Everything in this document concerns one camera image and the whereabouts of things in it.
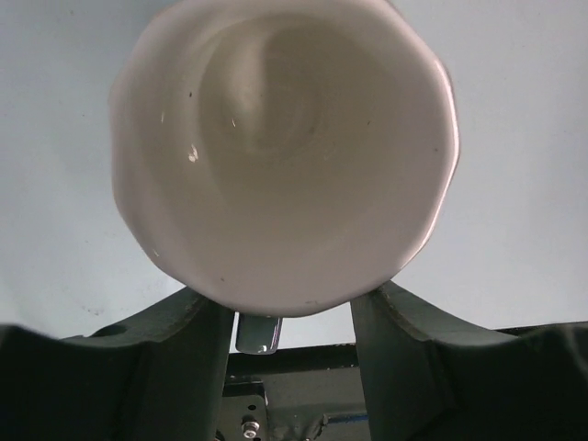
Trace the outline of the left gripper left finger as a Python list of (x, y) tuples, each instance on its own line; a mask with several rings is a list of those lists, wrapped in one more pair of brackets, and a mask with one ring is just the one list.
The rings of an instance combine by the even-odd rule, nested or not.
[(233, 313), (184, 288), (83, 337), (1, 329), (4, 440), (211, 440)]

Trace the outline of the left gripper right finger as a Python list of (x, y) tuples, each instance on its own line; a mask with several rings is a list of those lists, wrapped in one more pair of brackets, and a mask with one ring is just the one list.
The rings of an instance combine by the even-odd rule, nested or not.
[(587, 326), (506, 334), (386, 283), (351, 304), (375, 440), (584, 440)]

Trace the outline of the grey mug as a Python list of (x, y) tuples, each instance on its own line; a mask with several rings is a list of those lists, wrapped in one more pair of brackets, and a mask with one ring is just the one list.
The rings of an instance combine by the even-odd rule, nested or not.
[(459, 158), (452, 84), (388, 1), (181, 1), (109, 94), (112, 187), (142, 250), (240, 315), (240, 352), (398, 274)]

